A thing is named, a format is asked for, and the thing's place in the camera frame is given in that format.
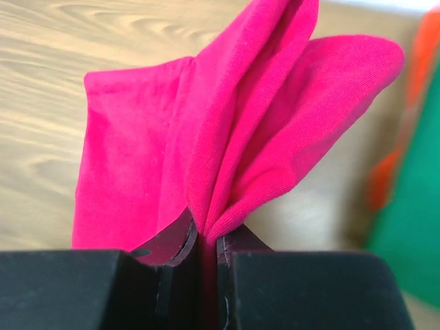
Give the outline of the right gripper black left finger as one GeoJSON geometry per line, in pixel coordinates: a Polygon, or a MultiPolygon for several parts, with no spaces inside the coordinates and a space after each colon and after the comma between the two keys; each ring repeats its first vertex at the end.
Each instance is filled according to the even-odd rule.
{"type": "Polygon", "coordinates": [[[188,210],[131,252],[2,252],[1,328],[194,329],[196,268],[188,210]]]}

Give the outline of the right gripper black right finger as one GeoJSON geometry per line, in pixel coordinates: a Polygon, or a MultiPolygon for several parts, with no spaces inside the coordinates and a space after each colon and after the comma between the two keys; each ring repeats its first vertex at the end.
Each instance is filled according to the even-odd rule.
{"type": "Polygon", "coordinates": [[[219,328],[412,329],[395,277],[365,252],[277,252],[242,225],[217,240],[219,328]]]}

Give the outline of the bright pink t shirt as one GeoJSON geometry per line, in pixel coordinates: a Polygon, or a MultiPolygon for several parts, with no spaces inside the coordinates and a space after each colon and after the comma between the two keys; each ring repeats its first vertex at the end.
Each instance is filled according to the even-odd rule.
{"type": "Polygon", "coordinates": [[[404,63],[385,38],[312,38],[317,16],[253,1],[194,57],[88,73],[73,247],[130,250],[185,209],[212,244],[289,192],[404,63]]]}

